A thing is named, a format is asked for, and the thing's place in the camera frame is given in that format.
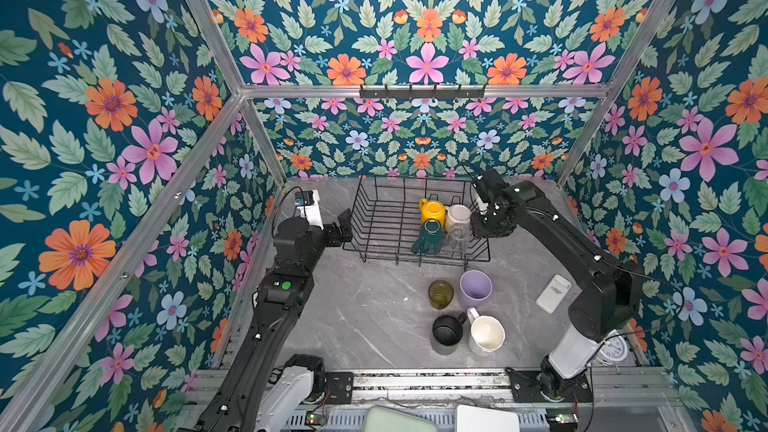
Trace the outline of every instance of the marble surface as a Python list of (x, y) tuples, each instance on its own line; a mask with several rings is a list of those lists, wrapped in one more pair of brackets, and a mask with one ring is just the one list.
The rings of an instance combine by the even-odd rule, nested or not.
[[(575, 222), (554, 182), (536, 183), (562, 215)], [(326, 222), (351, 206), (358, 187), (357, 179), (291, 185), (296, 184), (318, 190)], [(292, 212), (290, 200), (282, 209), (282, 216)], [(560, 340), (568, 324), (568, 306), (580, 291), (574, 285), (553, 314), (541, 310), (536, 298), (555, 274), (572, 281), (570, 274), (521, 228), (509, 237), (491, 239), (491, 261), (470, 268), (484, 271), (493, 281), (493, 293), (478, 311), (496, 317), (506, 331), (504, 345), (491, 356), (481, 358), (469, 350), (468, 322), (464, 340), (453, 354), (441, 356), (429, 344), (432, 321), (442, 313), (458, 315), (462, 310), (456, 298), (444, 311), (435, 310), (427, 288), (441, 278), (458, 290), (462, 267), (363, 262), (355, 252), (328, 248), (314, 271), (314, 291), (277, 363), (302, 353), (324, 357), (328, 368), (538, 366)]]

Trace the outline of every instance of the mug handle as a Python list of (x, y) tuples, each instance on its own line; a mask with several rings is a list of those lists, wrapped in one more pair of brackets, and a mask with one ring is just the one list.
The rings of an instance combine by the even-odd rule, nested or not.
[(480, 317), (480, 314), (478, 314), (478, 311), (474, 307), (470, 307), (467, 309), (467, 316), (469, 318), (469, 323), (474, 324), (475, 320), (477, 320)]

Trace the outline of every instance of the white mug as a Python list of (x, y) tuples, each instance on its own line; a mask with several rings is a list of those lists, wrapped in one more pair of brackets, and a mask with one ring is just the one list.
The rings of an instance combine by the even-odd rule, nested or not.
[(490, 315), (480, 315), (477, 309), (470, 307), (467, 316), (471, 326), (469, 348), (476, 355), (485, 357), (504, 344), (506, 333), (502, 323)]

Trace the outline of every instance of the orange flower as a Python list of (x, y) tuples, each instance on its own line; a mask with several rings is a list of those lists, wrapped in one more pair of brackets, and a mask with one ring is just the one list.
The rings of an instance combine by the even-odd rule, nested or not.
[(290, 158), (290, 163), (299, 170), (309, 170), (312, 168), (312, 161), (303, 154), (293, 154), (293, 157)]
[(119, 80), (112, 82), (110, 79), (99, 79), (99, 87), (89, 87), (85, 96), (90, 102), (85, 103), (85, 109), (92, 116), (96, 116), (96, 123), (102, 129), (110, 127), (115, 132), (120, 132), (124, 126), (133, 123), (131, 117), (139, 114), (136, 108), (136, 98), (133, 92), (125, 91), (125, 84)]
[(464, 24), (467, 21), (466, 12), (459, 9), (454, 10), (453, 15), (451, 15), (451, 20), (453, 20), (453, 23), (456, 25)]
[(643, 352), (648, 352), (648, 342), (643, 340), (645, 339), (645, 330), (643, 330), (643, 328), (638, 325), (638, 321), (634, 319), (629, 320), (629, 326), (632, 327), (634, 336), (638, 338), (640, 348), (643, 349)]
[[(763, 226), (763, 232), (768, 234), (768, 224)], [(766, 253), (760, 256), (760, 263), (768, 270), (768, 236), (761, 234), (755, 237), (755, 248), (758, 252)]]
[(725, 417), (717, 410), (705, 410), (701, 418), (701, 427), (706, 432), (736, 432), (736, 427), (725, 420)]
[(605, 245), (608, 246), (608, 250), (610, 250), (613, 254), (621, 254), (627, 246), (627, 238), (624, 236), (624, 233), (617, 229), (612, 228), (608, 231), (608, 236), (605, 239)]
[(404, 10), (400, 10), (397, 14), (395, 14), (395, 22), (402, 25), (408, 22), (408, 13)]
[(231, 230), (226, 236), (224, 243), (224, 256), (228, 260), (235, 260), (237, 254), (240, 254), (240, 247), (243, 245), (243, 234), (239, 230)]
[(725, 108), (725, 114), (733, 117), (737, 124), (754, 124), (759, 122), (761, 114), (768, 113), (768, 78), (758, 77), (757, 82), (752, 79), (745, 80), (739, 85), (739, 89), (730, 93), (728, 102), (731, 105)]
[(194, 86), (192, 98), (197, 100), (197, 111), (210, 122), (219, 115), (219, 109), (222, 106), (219, 88), (207, 76), (197, 77), (194, 80)]
[(162, 389), (160, 392), (158, 392), (158, 395), (154, 396), (154, 400), (152, 400), (152, 407), (154, 408), (160, 408), (165, 404), (165, 398), (168, 396), (168, 390)]
[(328, 62), (328, 78), (333, 80), (334, 86), (361, 86), (366, 70), (360, 65), (360, 59), (357, 57), (350, 58), (341, 53), (338, 59), (333, 58)]
[(552, 165), (552, 161), (554, 160), (554, 156), (550, 153), (543, 153), (539, 156), (536, 156), (533, 158), (532, 167), (533, 168), (547, 168)]
[(418, 27), (416, 31), (418, 36), (423, 38), (424, 42), (432, 42), (435, 37), (440, 35), (442, 19), (438, 16), (435, 9), (427, 9), (416, 21), (416, 26)]
[(270, 34), (269, 29), (264, 25), (264, 18), (260, 14), (254, 15), (254, 12), (246, 8), (245, 11), (235, 12), (235, 27), (239, 27), (238, 34), (247, 38), (253, 43), (265, 42), (266, 36)]
[(520, 79), (525, 77), (528, 72), (525, 67), (525, 59), (518, 54), (507, 54), (507, 58), (499, 57), (494, 61), (493, 67), (488, 69), (488, 81), (492, 86), (516, 86), (520, 83)]
[(221, 319), (221, 322), (219, 322), (219, 325), (216, 327), (216, 330), (214, 331), (214, 341), (210, 343), (210, 352), (212, 354), (216, 353), (216, 350), (219, 349), (219, 342), (221, 341), (221, 336), (224, 334), (224, 330), (226, 329), (226, 319)]
[(656, 77), (646, 77), (634, 87), (629, 98), (629, 115), (633, 119), (642, 122), (656, 113), (659, 108), (656, 102), (661, 100), (659, 85), (661, 82)]
[(115, 253), (114, 240), (107, 240), (109, 230), (96, 224), (91, 230), (87, 220), (73, 220), (69, 223), (69, 234), (57, 228), (45, 239), (45, 245), (53, 251), (40, 254), (40, 272), (53, 272), (48, 283), (64, 290), (74, 280), (74, 290), (81, 291), (94, 284), (94, 275), (109, 265), (106, 258)]
[(418, 154), (416, 158), (413, 159), (413, 165), (421, 170), (429, 167), (429, 156), (427, 154)]
[(607, 41), (619, 33), (619, 27), (624, 24), (626, 19), (623, 8), (619, 10), (616, 10), (616, 7), (609, 8), (605, 11), (605, 14), (598, 15), (598, 18), (594, 20), (594, 24), (590, 27), (589, 31), (592, 33), (592, 40), (594, 42)]

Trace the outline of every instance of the metal bar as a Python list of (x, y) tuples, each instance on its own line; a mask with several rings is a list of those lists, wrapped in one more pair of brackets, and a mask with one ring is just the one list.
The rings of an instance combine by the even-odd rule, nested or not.
[(603, 123), (603, 118), (605, 118), (606, 112), (608, 112), (610, 107), (616, 102), (624, 84), (627, 83), (630, 77), (632, 77), (634, 68), (638, 66), (640, 58), (658, 32), (661, 23), (667, 17), (667, 14), (672, 9), (675, 1), (676, 0), (653, 0), (653, 2), (650, 3), (648, 14), (645, 16), (643, 23), (640, 24), (638, 32), (634, 35), (627, 51), (621, 56), (613, 75), (610, 76), (608, 82), (608, 94), (603, 97), (602, 100), (598, 101), (598, 104), (592, 110), (587, 123), (584, 124), (584, 128), (574, 141), (573, 147), (571, 147), (571, 150), (568, 153), (568, 158), (565, 159), (565, 163), (562, 168), (560, 168), (558, 174), (558, 185), (560, 187), (565, 185), (576, 167), (576, 164), (581, 160), (581, 156), (587, 150), (594, 134), (597, 133), (600, 124)]
[(197, 26), (200, 28), (200, 34), (208, 45), (208, 49), (216, 60), (221, 73), (224, 75), (224, 81), (230, 88), (232, 95), (237, 94), (240, 88), (245, 85), (240, 69), (237, 68), (235, 58), (230, 52), (229, 46), (221, 35), (221, 29), (214, 21), (214, 12), (208, 5), (208, 0), (186, 0), (190, 8), (192, 17), (194, 17)]
[(179, 197), (192, 185), (224, 131), (229, 128), (240, 110), (241, 101), (239, 97), (234, 97), (224, 104), (100, 279), (88, 291), (51, 347), (45, 351), (32, 376), (0, 414), (4, 430), (29, 431), (43, 409), (51, 403), (53, 395), (80, 359), (81, 351), (91, 342), (97, 327), (118, 300), (152, 241), (178, 206)]
[(259, 114), (256, 112), (253, 100), (246, 101), (245, 107), (243, 107), (243, 118), (254, 135), (254, 142), (261, 151), (264, 162), (266, 162), (266, 168), (270, 170), (270, 174), (275, 179), (277, 187), (282, 188), (286, 184), (287, 177), (283, 171), (283, 166), (277, 160), (277, 151), (272, 145), (270, 136), (266, 133), (264, 122), (261, 121)]
[[(608, 95), (604, 84), (572, 85), (555, 84), (551, 86), (519, 85), (519, 86), (364, 86), (363, 95), (368, 98), (382, 99), (417, 99), (417, 98), (447, 98), (454, 99), (459, 95), (471, 92), (472, 97), (593, 97), (602, 99)], [(247, 99), (266, 99), (270, 97), (312, 99), (323, 97), (360, 97), (360, 87), (354, 86), (255, 86), (246, 85), (241, 90)]]

